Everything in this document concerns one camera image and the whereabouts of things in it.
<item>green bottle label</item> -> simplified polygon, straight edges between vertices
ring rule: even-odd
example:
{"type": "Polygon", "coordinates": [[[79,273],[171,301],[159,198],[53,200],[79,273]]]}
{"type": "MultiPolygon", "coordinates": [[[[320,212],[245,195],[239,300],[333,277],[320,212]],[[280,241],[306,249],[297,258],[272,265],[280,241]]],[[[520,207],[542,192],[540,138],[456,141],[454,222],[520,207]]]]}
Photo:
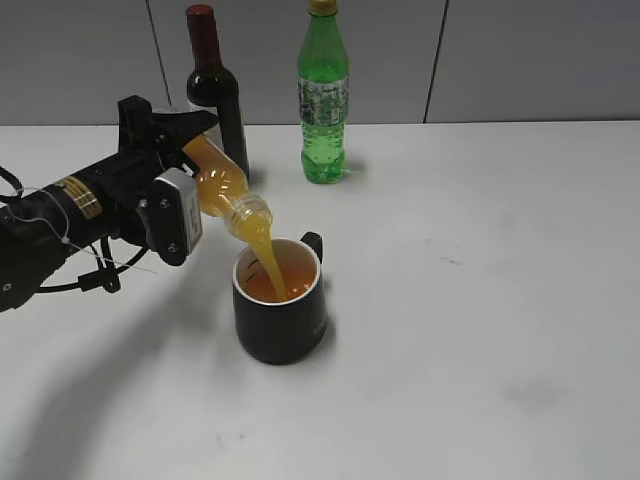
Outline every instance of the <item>green bottle label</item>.
{"type": "Polygon", "coordinates": [[[318,83],[298,77],[300,118],[304,123],[330,127],[347,119],[349,77],[331,83],[318,83]]]}

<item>dark glass bottle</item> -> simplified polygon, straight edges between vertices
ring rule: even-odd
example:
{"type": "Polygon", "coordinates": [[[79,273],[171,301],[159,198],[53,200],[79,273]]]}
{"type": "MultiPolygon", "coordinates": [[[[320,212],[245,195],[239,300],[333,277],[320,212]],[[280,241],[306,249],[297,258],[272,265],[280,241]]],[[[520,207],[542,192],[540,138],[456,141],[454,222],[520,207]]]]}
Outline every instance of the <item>dark glass bottle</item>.
{"type": "Polygon", "coordinates": [[[238,82],[222,65],[213,8],[191,5],[187,8],[187,26],[195,61],[195,69],[187,79],[189,107],[218,115],[220,124],[208,131],[207,137],[222,147],[249,178],[238,82]]]}

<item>mug rim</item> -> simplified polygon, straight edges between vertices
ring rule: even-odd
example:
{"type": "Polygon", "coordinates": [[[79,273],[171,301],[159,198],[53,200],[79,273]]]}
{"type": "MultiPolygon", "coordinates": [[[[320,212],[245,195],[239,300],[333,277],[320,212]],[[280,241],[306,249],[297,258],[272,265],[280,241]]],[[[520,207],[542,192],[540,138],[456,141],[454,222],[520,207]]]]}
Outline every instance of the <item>mug rim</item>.
{"type": "Polygon", "coordinates": [[[313,282],[311,283],[311,286],[307,289],[306,292],[304,292],[302,295],[300,295],[299,297],[296,298],[292,298],[291,300],[287,300],[286,302],[264,302],[262,300],[258,300],[256,298],[253,298],[252,296],[250,296],[247,292],[244,291],[244,289],[242,287],[240,287],[240,284],[238,283],[238,275],[237,275],[237,271],[238,271],[238,264],[240,263],[240,259],[244,256],[244,254],[249,250],[251,250],[251,247],[247,246],[245,247],[239,254],[238,254],[238,258],[236,258],[235,263],[233,264],[233,287],[238,290],[238,292],[247,300],[249,300],[252,303],[255,303],[257,305],[263,305],[265,307],[282,307],[285,305],[290,305],[292,303],[296,303],[301,301],[303,298],[305,298],[307,295],[309,295],[315,288],[316,285],[318,284],[318,282],[320,281],[320,276],[321,276],[321,268],[322,268],[322,264],[320,263],[320,259],[318,258],[318,254],[313,250],[313,248],[311,248],[309,245],[307,245],[306,243],[304,243],[302,240],[296,240],[293,238],[287,238],[287,237],[276,237],[276,238],[272,238],[271,241],[275,241],[275,240],[285,240],[287,242],[291,242],[291,243],[295,243],[297,245],[302,246],[303,248],[305,248],[313,257],[313,261],[316,264],[316,275],[313,278],[313,282]]]}

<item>yellow bottle cap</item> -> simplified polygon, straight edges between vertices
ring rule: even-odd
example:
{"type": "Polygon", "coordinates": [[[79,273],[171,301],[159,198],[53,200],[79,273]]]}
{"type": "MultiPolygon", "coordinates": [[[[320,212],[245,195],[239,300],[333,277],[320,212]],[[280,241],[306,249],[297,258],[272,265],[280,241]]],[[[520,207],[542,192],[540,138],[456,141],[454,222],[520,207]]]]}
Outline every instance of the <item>yellow bottle cap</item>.
{"type": "Polygon", "coordinates": [[[311,14],[328,17],[338,11],[337,0],[311,0],[311,14]]]}

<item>green bottle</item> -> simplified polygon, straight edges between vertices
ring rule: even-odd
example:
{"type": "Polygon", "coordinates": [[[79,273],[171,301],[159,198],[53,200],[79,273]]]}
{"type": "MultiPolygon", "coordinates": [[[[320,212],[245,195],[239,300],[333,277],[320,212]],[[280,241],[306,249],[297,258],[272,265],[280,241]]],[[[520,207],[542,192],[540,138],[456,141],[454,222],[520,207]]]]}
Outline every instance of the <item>green bottle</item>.
{"type": "Polygon", "coordinates": [[[349,104],[349,57],[342,44],[336,0],[311,0],[311,24],[298,56],[302,167],[314,183],[342,178],[349,104]]]}

